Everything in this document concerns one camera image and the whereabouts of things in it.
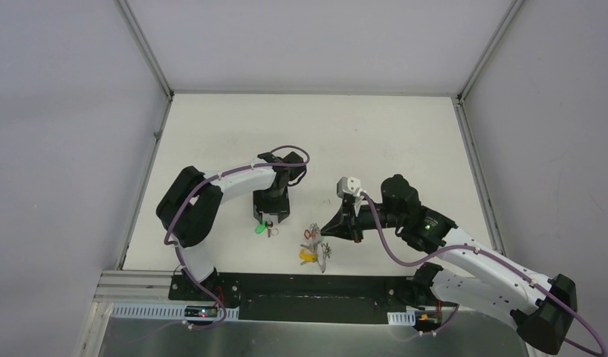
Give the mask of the green tagged key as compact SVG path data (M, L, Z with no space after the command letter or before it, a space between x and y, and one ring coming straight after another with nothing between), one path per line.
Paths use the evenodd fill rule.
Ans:
M255 233L258 235L265 234L268 238L271 238L277 235L279 231L274 227L272 222L263 222L256 226Z

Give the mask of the large keyring with keys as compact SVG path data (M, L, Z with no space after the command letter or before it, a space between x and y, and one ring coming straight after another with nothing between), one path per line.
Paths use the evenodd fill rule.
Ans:
M300 245L299 259L300 265L315 264L320 273L324 274L327 270L328 260L332 255L332 249L321 235L321 230L317 223L311 223L303 232L305 240Z

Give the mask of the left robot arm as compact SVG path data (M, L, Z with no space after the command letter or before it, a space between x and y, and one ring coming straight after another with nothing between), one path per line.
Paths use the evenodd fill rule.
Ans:
M289 154L276 150L258 154L238 167L204 173L185 167L156 207L156 216L166 230L164 245L175 249L182 272L188 277L187 291L196 300L214 295L211 277L216 265L204 241L212 231L219 208L240 196L252 196L252 216L267 231L290 216L291 187L307 173L310 155L289 145Z

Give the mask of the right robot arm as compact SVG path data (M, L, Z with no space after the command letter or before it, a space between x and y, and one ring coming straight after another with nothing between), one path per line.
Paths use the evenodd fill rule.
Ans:
M410 286L414 301L427 305L437 299L469 307L513 328L536 350L553 356L560 352L578 310L572 279L532 271L483 245L452 219L424 206L400 174L381 183L380 203L354 177L337 182L337 196L341 206L323 226L323 236L361 242L364 231L376 230L389 253L384 229L392 228L409 247L426 254L413 263L391 255L397 264L416 269Z

